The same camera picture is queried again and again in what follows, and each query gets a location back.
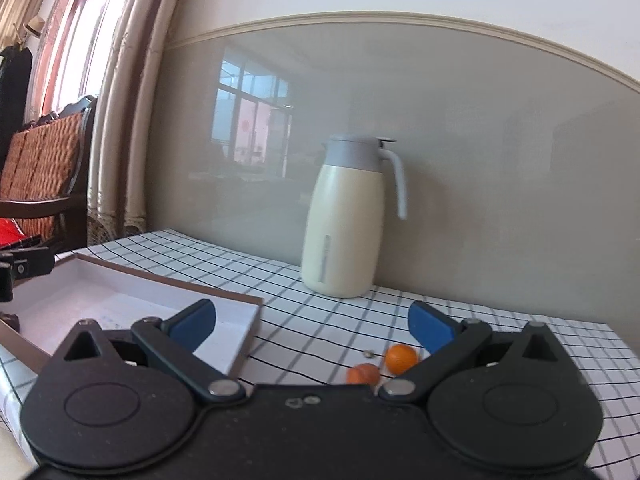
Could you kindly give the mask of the orange mandarin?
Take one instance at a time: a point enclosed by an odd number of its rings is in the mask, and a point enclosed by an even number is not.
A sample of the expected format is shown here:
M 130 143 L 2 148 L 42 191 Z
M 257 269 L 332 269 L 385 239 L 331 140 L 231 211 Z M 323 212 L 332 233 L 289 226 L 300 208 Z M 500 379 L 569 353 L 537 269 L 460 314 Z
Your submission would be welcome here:
M 386 350 L 384 363 L 390 374 L 399 376 L 418 364 L 419 356 L 406 344 L 393 344 Z

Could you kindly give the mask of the carrot piece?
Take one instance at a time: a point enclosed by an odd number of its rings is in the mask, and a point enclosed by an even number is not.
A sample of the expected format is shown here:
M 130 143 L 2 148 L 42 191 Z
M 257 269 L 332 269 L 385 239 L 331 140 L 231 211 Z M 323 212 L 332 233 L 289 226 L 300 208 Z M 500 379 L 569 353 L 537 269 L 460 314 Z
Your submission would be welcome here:
M 371 363 L 361 363 L 349 367 L 346 373 L 346 382 L 349 385 L 367 385 L 374 388 L 380 380 L 380 370 Z

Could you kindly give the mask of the red bag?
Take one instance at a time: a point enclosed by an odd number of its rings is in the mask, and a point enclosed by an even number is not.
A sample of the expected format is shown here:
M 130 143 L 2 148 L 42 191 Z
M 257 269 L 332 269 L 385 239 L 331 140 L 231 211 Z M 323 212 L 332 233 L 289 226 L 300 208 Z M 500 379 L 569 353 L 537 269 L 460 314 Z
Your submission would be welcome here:
M 27 236 L 14 219 L 0 219 L 0 246 L 9 247 L 21 243 Z

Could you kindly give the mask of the brown cardboard box tray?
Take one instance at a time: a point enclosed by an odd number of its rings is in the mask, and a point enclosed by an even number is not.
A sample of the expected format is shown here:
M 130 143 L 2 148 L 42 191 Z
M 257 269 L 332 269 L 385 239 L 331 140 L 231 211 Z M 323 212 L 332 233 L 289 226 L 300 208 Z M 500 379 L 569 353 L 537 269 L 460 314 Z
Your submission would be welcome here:
M 209 299 L 216 327 L 195 355 L 224 374 L 240 374 L 260 326 L 262 300 L 213 287 L 153 275 L 84 255 L 55 263 L 51 273 L 17 283 L 1 310 L 15 314 L 21 329 L 1 325 L 1 347 L 35 373 L 80 320 L 104 330 L 123 330 L 140 318 L 170 318 L 195 301 Z

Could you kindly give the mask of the wooden bench with cushion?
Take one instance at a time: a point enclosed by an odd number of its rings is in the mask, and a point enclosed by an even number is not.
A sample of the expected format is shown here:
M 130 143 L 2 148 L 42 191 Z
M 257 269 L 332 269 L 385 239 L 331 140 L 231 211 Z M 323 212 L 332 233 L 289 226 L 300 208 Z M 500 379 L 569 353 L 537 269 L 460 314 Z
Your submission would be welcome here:
M 97 105 L 84 96 L 12 136 L 1 171 L 1 218 L 14 219 L 27 238 L 3 250 L 44 245 L 59 254 L 87 245 Z

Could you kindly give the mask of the beige lace curtain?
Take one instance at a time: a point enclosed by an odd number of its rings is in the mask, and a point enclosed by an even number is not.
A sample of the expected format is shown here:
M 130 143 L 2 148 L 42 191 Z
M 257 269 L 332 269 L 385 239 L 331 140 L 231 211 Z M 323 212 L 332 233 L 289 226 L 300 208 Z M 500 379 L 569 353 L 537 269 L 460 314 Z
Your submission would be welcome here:
M 155 88 L 178 0 L 126 0 L 96 102 L 87 243 L 146 230 L 145 164 Z

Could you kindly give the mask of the white grid tablecloth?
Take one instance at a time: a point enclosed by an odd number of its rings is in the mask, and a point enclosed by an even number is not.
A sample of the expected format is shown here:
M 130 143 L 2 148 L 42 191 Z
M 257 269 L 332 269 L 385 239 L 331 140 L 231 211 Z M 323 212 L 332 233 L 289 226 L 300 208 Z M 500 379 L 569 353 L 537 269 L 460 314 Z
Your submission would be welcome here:
M 638 477 L 639 360 L 604 324 L 385 287 L 332 299 L 296 266 L 175 231 L 74 255 L 259 298 L 260 326 L 240 374 L 225 374 L 246 390 L 238 402 L 150 367 L 131 326 L 78 321 L 38 373 L 1 347 L 1 413 L 34 479 Z M 384 401 L 386 350 L 428 357 L 413 301 L 483 321 L 491 340 L 419 402 Z M 380 370 L 374 388 L 346 382 L 361 363 Z

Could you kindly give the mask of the cream thermos jug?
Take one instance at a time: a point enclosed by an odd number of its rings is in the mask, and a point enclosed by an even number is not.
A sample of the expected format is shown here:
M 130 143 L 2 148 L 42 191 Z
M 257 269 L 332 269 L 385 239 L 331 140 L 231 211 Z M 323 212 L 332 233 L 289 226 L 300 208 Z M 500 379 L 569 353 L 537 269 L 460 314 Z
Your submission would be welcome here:
M 384 162 L 393 169 L 397 217 L 408 217 L 404 164 L 391 138 L 336 134 L 326 144 L 311 196 L 300 275 L 320 295 L 355 298 L 372 286 L 385 210 Z

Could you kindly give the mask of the dark hanging coat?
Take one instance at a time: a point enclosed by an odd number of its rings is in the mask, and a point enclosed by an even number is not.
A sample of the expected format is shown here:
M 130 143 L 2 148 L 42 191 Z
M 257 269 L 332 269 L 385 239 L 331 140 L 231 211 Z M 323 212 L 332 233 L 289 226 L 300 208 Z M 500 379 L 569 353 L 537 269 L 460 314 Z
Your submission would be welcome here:
M 1 163 L 4 164 L 12 134 L 23 125 L 32 52 L 12 44 L 1 51 L 1 56 Z

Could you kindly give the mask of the straw hat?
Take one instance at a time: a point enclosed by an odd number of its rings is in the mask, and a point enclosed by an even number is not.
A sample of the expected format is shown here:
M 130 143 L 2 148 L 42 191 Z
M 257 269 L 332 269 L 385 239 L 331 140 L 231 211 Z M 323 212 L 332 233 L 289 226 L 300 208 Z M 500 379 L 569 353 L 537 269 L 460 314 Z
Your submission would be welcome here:
M 44 29 L 46 20 L 40 15 L 35 15 L 25 24 L 25 30 L 36 38 L 40 38 Z

